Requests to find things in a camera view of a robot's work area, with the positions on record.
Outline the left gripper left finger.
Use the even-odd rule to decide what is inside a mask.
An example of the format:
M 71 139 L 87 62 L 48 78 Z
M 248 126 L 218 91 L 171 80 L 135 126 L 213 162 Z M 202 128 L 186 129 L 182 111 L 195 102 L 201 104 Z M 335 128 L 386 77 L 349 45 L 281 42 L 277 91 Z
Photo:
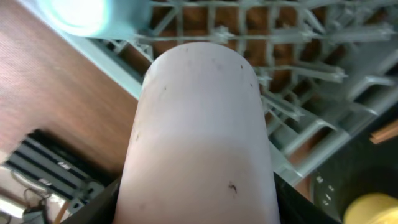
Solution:
M 96 198 L 62 224 L 112 224 L 116 211 L 121 177 L 105 188 Z

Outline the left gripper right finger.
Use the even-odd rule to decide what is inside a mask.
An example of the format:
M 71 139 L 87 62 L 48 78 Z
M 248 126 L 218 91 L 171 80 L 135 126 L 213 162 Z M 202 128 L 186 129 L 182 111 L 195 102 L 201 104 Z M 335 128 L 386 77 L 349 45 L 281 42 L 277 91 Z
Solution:
M 274 173 L 281 224 L 339 224 Z

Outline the yellow bowl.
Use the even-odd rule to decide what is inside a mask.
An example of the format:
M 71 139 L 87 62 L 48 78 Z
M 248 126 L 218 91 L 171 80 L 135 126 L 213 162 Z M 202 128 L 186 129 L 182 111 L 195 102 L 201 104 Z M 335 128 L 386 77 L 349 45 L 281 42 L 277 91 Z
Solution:
M 344 224 L 397 224 L 397 199 L 382 193 L 354 200 L 343 216 Z

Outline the pink plastic cup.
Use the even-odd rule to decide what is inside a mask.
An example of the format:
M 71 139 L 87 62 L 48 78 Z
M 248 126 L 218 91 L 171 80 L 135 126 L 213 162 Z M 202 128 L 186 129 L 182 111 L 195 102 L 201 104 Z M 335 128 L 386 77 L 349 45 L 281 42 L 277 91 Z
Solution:
M 259 85 L 237 52 L 174 47 L 148 69 L 115 223 L 279 223 Z

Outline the blue plastic cup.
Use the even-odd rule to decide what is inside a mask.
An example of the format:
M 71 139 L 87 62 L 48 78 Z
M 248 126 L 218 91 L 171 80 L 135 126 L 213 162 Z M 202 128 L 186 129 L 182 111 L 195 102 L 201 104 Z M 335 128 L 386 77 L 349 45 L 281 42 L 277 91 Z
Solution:
M 148 0 L 39 0 L 45 17 L 75 36 L 126 40 L 149 27 Z

